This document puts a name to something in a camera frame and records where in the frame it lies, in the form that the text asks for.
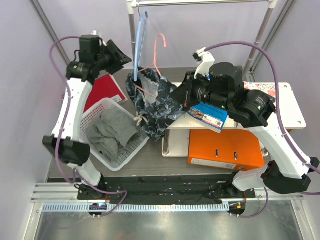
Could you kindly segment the light blue hanger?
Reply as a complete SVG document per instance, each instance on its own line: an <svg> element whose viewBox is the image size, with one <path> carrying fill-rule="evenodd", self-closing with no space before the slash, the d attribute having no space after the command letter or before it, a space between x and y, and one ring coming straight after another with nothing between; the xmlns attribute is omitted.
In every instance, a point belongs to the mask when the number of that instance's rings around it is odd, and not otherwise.
<svg viewBox="0 0 320 240"><path fill-rule="evenodd" d="M147 32L148 24L148 12L143 11L139 13L139 23L136 31L136 44L134 49L134 68L133 68L133 81L137 83L138 81L138 72L140 66L140 60L142 57L142 51L145 42L145 36Z"/></svg>

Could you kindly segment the dark floral shorts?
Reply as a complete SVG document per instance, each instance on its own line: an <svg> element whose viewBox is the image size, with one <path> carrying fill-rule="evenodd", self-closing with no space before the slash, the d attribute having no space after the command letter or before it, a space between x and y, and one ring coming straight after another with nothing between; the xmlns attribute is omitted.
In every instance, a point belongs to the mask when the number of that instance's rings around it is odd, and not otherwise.
<svg viewBox="0 0 320 240"><path fill-rule="evenodd" d="M125 87L138 114L138 125L157 142L186 112L182 104L170 96L177 86L154 69L138 69L137 83L134 83L132 72L127 76Z"/></svg>

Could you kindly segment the grey shorts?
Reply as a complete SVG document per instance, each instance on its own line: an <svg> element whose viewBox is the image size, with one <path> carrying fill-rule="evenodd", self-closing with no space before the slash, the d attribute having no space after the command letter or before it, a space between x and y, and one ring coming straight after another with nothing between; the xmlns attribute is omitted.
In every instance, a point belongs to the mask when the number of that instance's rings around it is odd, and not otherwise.
<svg viewBox="0 0 320 240"><path fill-rule="evenodd" d="M140 133L127 114L110 108L93 120L86 136L99 154L113 162L129 149L129 144L138 139Z"/></svg>

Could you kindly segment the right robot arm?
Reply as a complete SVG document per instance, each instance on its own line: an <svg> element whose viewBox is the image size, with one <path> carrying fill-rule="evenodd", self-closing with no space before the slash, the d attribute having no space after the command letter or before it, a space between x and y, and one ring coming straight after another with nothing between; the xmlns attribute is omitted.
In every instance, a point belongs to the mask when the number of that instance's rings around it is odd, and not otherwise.
<svg viewBox="0 0 320 240"><path fill-rule="evenodd" d="M280 98L272 102L265 92L246 89L241 68L220 62L212 64L206 74L188 71L170 96L186 112L200 103L227 112L230 119L255 135L273 157L263 167L238 170L225 186L230 197L254 188L268 188L282 195L307 194L311 184L308 174L318 170L320 161L307 156L284 128Z"/></svg>

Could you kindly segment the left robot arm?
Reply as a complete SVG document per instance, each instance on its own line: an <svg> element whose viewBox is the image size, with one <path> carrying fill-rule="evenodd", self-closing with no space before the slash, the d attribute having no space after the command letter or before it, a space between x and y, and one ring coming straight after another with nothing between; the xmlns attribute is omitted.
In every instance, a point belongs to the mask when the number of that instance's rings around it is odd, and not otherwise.
<svg viewBox="0 0 320 240"><path fill-rule="evenodd" d="M79 49L75 59L60 74L65 84L65 94L60 114L50 135L42 139L44 147L56 163L67 165L78 173L83 184L90 186L89 194L100 200L107 192L102 174L90 160L91 148L81 142L81 122L88 97L102 71L113 75L123 69L132 59L112 41L104 42L97 34L78 37Z"/></svg>

